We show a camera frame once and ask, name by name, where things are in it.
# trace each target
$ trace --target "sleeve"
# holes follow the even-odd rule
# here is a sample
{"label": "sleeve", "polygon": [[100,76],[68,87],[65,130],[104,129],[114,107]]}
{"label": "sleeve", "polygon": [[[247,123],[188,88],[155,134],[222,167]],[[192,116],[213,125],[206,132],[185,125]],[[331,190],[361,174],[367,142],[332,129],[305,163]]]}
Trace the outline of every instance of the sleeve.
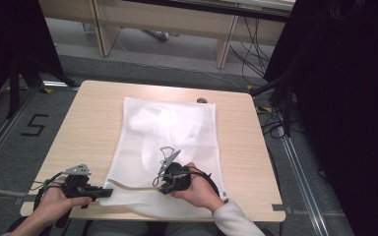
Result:
{"label": "sleeve", "polygon": [[214,211],[213,219],[226,236],[265,236],[233,200]]}

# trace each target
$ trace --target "table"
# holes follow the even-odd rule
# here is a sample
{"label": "table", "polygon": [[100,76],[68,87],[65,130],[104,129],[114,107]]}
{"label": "table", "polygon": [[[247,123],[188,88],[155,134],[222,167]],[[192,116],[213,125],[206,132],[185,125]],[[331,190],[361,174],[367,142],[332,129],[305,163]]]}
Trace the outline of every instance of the table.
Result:
{"label": "table", "polygon": [[[252,30],[255,18],[260,18],[262,12],[287,18],[294,0],[40,0],[39,3],[47,18],[94,24],[101,56],[109,55],[120,28],[160,30],[214,38],[217,67],[223,68],[231,41],[251,42],[244,19],[235,14],[237,9],[251,10],[247,25]],[[218,13],[218,7],[227,9]],[[284,22],[260,20],[258,43],[275,46],[283,29]]]}
{"label": "table", "polygon": [[[237,201],[253,221],[284,220],[284,211],[273,210],[273,205],[281,205],[282,199],[253,101],[247,93],[85,81],[35,181],[86,163],[93,173],[89,183],[103,186],[121,133],[125,96],[186,102],[196,102],[202,97],[215,103],[221,170],[228,197]],[[32,205],[25,202],[21,215],[29,215]],[[161,220],[139,215],[124,206],[100,206],[98,203],[91,203],[87,209],[76,207],[70,216]]]}

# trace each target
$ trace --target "table top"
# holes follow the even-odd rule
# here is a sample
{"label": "table top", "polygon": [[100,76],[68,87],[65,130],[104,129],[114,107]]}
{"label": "table top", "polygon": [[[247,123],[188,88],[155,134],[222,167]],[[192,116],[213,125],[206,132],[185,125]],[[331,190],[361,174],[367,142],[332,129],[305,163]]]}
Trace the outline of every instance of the table top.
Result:
{"label": "table top", "polygon": [[[196,102],[204,98],[217,105],[220,164],[227,195],[253,221],[281,222],[284,211],[273,211],[282,199],[252,98],[247,93],[85,81],[82,83],[35,181],[86,163],[90,184],[103,186],[122,127],[125,96],[159,101]],[[21,215],[32,212],[25,202]],[[126,206],[75,207],[72,218],[161,220],[132,212]]]}

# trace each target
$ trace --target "floor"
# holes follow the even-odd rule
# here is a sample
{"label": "floor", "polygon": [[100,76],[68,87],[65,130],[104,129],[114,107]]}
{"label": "floor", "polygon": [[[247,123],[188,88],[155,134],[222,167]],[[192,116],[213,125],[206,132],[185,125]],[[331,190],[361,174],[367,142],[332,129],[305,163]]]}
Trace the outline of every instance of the floor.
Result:
{"label": "floor", "polygon": [[[257,88],[266,83],[252,69],[243,65],[231,51],[228,53],[224,68],[217,69],[214,40],[210,38],[172,35],[171,32],[168,41],[160,41],[139,29],[122,29],[110,55],[102,58],[98,53],[92,26],[52,19],[47,19],[47,24],[66,75],[77,81],[94,79],[94,77],[107,81],[117,81],[121,78],[121,80],[129,80],[127,82],[130,83],[168,83],[173,86],[192,80],[192,84],[187,84],[188,87],[240,92],[246,92],[247,85]],[[231,44],[234,51],[243,58],[246,56],[244,47],[248,48],[249,45],[249,43],[242,45],[239,42]],[[271,57],[274,47],[262,45],[261,49],[268,57]],[[251,54],[245,58],[254,65],[259,63],[257,57]],[[164,82],[161,80],[163,77],[167,77]],[[269,95],[270,93],[266,93],[256,97],[255,104],[269,106],[267,102]],[[26,131],[26,127],[18,125],[11,131],[8,141],[0,149],[0,178],[2,178],[0,191],[4,192],[0,195],[0,207],[3,208],[0,209],[0,233],[4,233],[3,229],[18,217],[19,206],[14,204],[14,196],[28,191],[31,180],[39,169],[39,160],[45,158],[75,92],[56,89],[51,96],[50,99],[48,94],[38,93],[20,118],[20,124],[27,124],[32,114],[47,113],[57,117],[46,124],[45,129],[48,132],[44,132],[39,139],[32,141],[19,136],[20,133]],[[3,108],[7,105],[8,92],[3,90],[0,94],[0,126],[8,112],[6,108]],[[259,112],[258,114],[262,126],[275,121],[266,113]],[[264,127],[264,133],[269,128],[270,126]],[[292,124],[292,130],[291,139],[298,161],[302,165],[316,205],[321,211],[327,233],[318,233],[310,220],[310,211],[298,187],[298,179],[286,154],[284,144],[281,139],[275,139],[277,132],[266,133],[265,140],[275,163],[276,176],[286,208],[286,220],[283,224],[258,223],[259,227],[268,229],[274,235],[284,236],[353,235],[330,184],[319,174],[318,158],[313,153],[311,143],[306,139],[306,131],[303,131],[298,123]],[[36,150],[34,148],[36,146],[41,146],[41,148]],[[22,150],[13,152],[14,148]],[[26,155],[35,156],[37,161],[23,160]],[[23,163],[30,166],[29,171],[26,171]],[[17,173],[22,173],[23,176],[13,176],[11,171],[6,171],[11,168],[18,169]],[[78,235],[83,224],[83,221],[73,220],[66,235]],[[52,233],[52,235],[60,234],[62,234],[61,230],[54,230]]]}

